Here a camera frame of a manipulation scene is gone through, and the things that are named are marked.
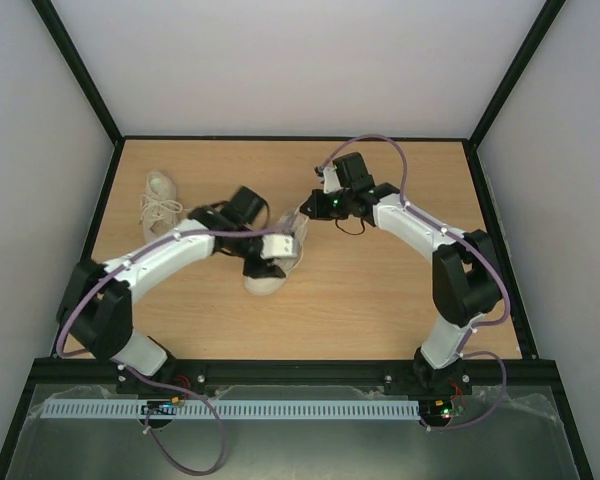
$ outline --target white wall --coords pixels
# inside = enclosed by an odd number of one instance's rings
[[[54,0],[125,134],[467,137],[543,0]]]
[[[0,448],[111,151],[31,2],[0,0]]]
[[[480,152],[540,353],[600,478],[600,0],[567,2]]]

